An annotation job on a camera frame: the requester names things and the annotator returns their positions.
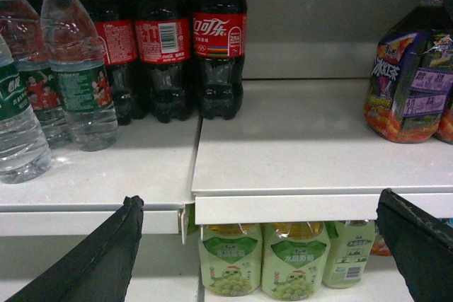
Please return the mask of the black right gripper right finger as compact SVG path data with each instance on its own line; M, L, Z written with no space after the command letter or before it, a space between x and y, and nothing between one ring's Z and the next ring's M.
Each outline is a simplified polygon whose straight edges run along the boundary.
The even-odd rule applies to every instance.
M385 189L377 226L414 301L452 300L452 227Z

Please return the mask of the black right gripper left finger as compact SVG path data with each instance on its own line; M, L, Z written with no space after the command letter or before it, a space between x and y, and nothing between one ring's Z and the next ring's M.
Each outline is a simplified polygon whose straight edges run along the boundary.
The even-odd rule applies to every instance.
M144 201L123 205L9 301L124 301L142 238Z

